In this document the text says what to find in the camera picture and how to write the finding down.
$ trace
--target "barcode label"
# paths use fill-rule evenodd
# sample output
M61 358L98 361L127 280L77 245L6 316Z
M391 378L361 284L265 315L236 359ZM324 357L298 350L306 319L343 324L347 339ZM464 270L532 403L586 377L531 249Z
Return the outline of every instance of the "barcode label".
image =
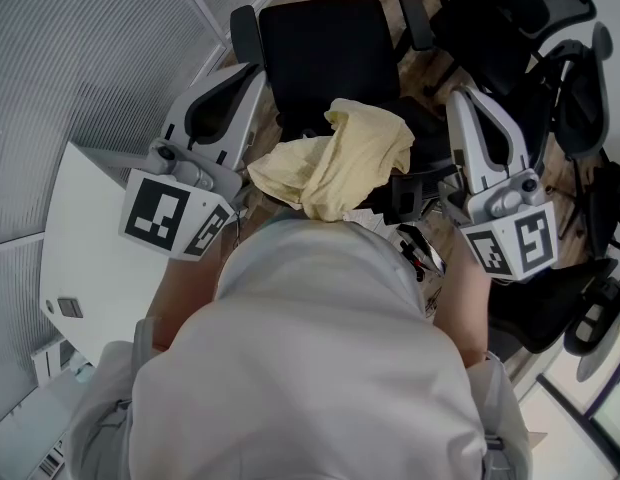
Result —
M46 455L46 458L39 464L39 469L48 475L49 478L54 477L59 467L61 467L61 464L59 464L59 461L56 460L51 453Z
M64 464L62 445L63 438L57 441L37 469L28 477L28 480L49 480L56 476Z

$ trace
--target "person's arm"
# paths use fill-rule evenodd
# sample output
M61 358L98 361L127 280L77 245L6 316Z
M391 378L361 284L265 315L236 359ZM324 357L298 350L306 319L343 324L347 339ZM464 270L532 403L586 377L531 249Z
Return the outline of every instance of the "person's arm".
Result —
M434 325L459 349L466 368L485 359L488 351L488 297L490 277L475 260L466 241L455 231Z
M221 237L199 261L170 260L147 317L155 317L153 348L167 350L185 321L212 302L221 269Z

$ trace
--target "mesh office chair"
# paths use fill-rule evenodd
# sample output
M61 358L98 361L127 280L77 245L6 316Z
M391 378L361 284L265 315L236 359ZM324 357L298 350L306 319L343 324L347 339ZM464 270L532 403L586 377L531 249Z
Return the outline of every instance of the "mesh office chair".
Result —
M607 162L595 167L593 174L592 184L583 191L583 207L573 215L583 214L588 252L600 259L607 256L608 246L620 251L620 242L614 238L620 224L620 165Z
M488 302L493 338L490 350L505 361L521 346L533 354L550 348L573 322L588 313L593 303L599 302L601 297L597 296L593 302L586 287L600 286L616 265L616 260L602 259L547 269L527 283L492 283ZM519 345L513 344L512 339L504 339L501 333L514 338Z
M599 153L608 135L609 109L603 61L612 55L610 32L597 23L592 34L592 48L578 45L581 47L569 55L570 65L553 113L555 138L572 161L576 191L573 196L556 187L546 189L548 193L556 191L574 202L572 213L559 233L560 240L576 223L586 204L577 160Z
M505 96L548 37L595 15L591 0L442 0L430 25L435 44L454 62L425 94L434 95L461 66L477 84Z
M264 9L259 25L251 6L231 16L239 62L265 66L281 141L332 135L324 112L335 98L384 108L402 117L415 136L410 173L393 175L361 207L386 222L418 220L424 202L438 197L436 183L455 172L447 126L413 98L401 97L397 62L409 47L432 47L421 0L400 0L407 28L393 48L378 0L311 0Z

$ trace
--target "black chair seat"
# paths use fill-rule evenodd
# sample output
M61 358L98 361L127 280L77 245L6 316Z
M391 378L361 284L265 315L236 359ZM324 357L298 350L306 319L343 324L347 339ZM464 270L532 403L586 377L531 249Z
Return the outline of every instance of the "black chair seat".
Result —
M411 174L428 173L452 164L446 123L414 98L405 96L375 106L401 117L414 134L410 150ZM277 122L282 128L280 142L297 140L304 135L316 137L334 133L323 112L286 112L279 115Z
M593 279L607 279L617 262L602 259L562 269L547 269L529 282L492 283L490 326L512 334L533 354L540 354L589 308L582 292Z
M505 96L522 81L532 44L487 0L450 0L430 26L437 46L462 59L478 84Z
M604 258L619 223L620 166L611 162L594 169L594 182L586 189L584 215L588 246L595 259Z

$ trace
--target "sticker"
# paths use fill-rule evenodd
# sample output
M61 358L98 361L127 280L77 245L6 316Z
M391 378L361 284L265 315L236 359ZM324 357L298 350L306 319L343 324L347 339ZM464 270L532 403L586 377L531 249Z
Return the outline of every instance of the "sticker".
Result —
M125 233L172 250L190 192L144 179L132 205Z
M528 215L514 224L524 273L553 258L546 212Z
M508 262L492 231L480 231L466 235L470 245L488 274L512 275Z
M201 256L219 234L229 217L228 212L221 205L218 205L183 252L193 256Z

